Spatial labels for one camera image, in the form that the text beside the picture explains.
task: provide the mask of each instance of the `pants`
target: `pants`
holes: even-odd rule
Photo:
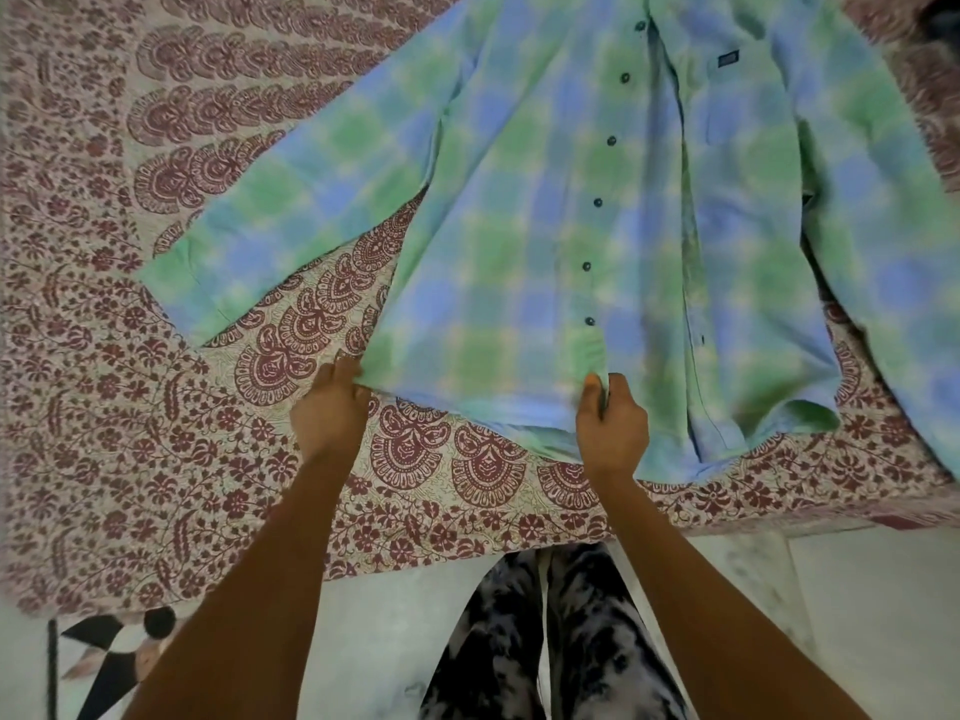
[[[606,547],[548,550],[553,719],[688,720]],[[543,595],[534,550],[503,556],[486,573],[443,650],[421,720],[546,720],[537,690]]]

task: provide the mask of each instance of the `black and white patterned cloth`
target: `black and white patterned cloth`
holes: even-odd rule
[[[551,552],[546,635],[554,720],[688,720],[603,544]],[[503,556],[480,581],[443,651],[421,720],[541,720],[544,643],[537,552]]]

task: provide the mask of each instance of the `white tile floor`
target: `white tile floor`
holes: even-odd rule
[[[960,531],[869,528],[789,540],[766,532],[691,543],[874,720],[960,717]],[[614,548],[614,558],[666,652],[626,556]],[[300,717],[413,718],[456,618],[495,560],[326,585]],[[46,716],[45,648],[45,623],[0,603],[0,717]]]

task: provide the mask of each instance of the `bedspread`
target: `bedspread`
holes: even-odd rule
[[[946,188],[960,68],[926,0],[845,0],[884,46]],[[312,364],[363,350],[417,206],[310,263],[194,351],[131,277],[294,124],[452,0],[8,0],[2,172],[4,582],[35,613],[193,598],[292,479]],[[702,485],[653,486],[690,530],[956,521],[958,492],[824,300],[836,434],[778,436]],[[377,394],[327,574],[609,534],[580,468]]]

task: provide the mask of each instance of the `blue and green plaid shirt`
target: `blue and green plaid shirt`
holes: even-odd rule
[[[831,0],[461,0],[141,277],[202,344],[425,185],[366,385],[576,460],[584,377],[622,372],[650,415],[637,477],[702,479],[838,424],[803,229],[960,473],[960,222]]]

